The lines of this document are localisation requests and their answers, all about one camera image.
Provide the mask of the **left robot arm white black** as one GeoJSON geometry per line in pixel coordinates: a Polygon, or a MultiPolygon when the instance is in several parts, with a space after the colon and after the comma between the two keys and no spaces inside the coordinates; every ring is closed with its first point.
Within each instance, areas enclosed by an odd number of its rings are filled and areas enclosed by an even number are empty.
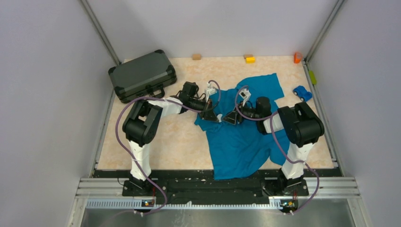
{"type": "Polygon", "coordinates": [[[211,95],[221,95],[219,84],[210,80],[202,95],[194,82],[185,82],[183,88],[168,98],[139,97],[133,100],[133,107],[128,113],[122,131],[129,142],[126,150],[131,155],[132,165],[130,182],[139,195],[150,193],[152,183],[148,180],[151,174],[149,163],[150,143],[154,139],[160,120],[169,115],[183,114],[190,110],[202,120],[219,122],[214,108],[219,101],[213,102],[211,95]]]}

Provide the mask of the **blue t-shirt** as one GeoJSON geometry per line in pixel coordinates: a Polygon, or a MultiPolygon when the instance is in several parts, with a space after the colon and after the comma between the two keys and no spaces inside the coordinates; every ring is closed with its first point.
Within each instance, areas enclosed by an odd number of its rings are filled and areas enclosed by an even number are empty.
{"type": "MultiPolygon", "coordinates": [[[[231,112],[238,90],[245,85],[248,85],[250,102],[253,105],[258,97],[264,96],[270,100],[272,111],[278,109],[275,101],[283,98],[284,93],[277,74],[273,73],[245,78],[235,88],[223,90],[221,95],[212,95],[210,98],[213,102],[219,101],[214,112],[222,115],[231,112]]],[[[249,177],[268,159],[278,165],[285,162],[273,136],[259,133],[254,121],[244,120],[239,125],[231,125],[227,122],[205,121],[197,117],[194,123],[206,133],[216,180],[249,177]]],[[[287,151],[289,140],[286,134],[277,132],[276,135],[279,144],[287,151]]]]}

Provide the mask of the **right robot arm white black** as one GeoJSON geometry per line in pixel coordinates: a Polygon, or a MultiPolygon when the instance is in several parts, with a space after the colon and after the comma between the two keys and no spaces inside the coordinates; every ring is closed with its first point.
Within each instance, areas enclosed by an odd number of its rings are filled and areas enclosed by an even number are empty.
{"type": "Polygon", "coordinates": [[[256,106],[247,106],[245,101],[240,102],[234,109],[223,117],[223,121],[237,125],[244,119],[255,121],[259,133],[272,135],[278,143],[277,132],[284,132],[289,140],[289,147],[284,151],[281,145],[285,162],[279,170],[279,176],[270,187],[277,194],[290,195],[304,183],[304,168],[306,160],[314,144],[324,134],[324,125],[320,118],[305,102],[293,107],[281,107],[272,112],[270,100],[261,96],[256,99],[256,106]]]}

